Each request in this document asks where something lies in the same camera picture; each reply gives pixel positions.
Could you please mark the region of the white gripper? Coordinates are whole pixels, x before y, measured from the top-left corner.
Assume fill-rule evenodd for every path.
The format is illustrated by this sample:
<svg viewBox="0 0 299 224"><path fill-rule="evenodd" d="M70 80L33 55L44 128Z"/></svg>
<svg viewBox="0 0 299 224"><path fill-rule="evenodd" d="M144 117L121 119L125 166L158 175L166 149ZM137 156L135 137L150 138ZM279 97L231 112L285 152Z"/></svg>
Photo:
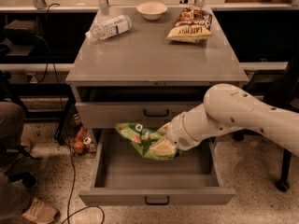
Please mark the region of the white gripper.
<svg viewBox="0 0 299 224"><path fill-rule="evenodd" d="M166 134L155 144L149 147L149 151L158 156L174 155L177 149L189 150L197 147L200 142L194 140L187 132L184 126L185 112L174 117L170 123L160 127L157 132Z"/></svg>

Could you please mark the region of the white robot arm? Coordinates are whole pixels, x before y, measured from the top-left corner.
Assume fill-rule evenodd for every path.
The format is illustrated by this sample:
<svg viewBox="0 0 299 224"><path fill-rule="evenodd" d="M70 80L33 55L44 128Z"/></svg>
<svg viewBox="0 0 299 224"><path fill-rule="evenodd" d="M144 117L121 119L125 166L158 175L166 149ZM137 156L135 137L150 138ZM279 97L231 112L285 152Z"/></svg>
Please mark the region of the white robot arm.
<svg viewBox="0 0 299 224"><path fill-rule="evenodd" d="M299 155L299 114L267 105L230 84L218 84L204 101L166 123L164 135L149 149L159 156L197 147L209 137L247 129Z"/></svg>

